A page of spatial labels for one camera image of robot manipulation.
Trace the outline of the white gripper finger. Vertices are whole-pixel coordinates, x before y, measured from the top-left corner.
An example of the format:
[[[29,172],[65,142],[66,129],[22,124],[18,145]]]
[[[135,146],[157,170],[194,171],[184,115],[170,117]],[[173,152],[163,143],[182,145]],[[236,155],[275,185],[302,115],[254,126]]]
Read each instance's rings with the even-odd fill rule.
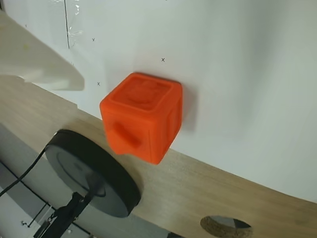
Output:
[[[0,74],[44,84],[51,90],[82,91],[80,72],[3,11],[0,12]]]

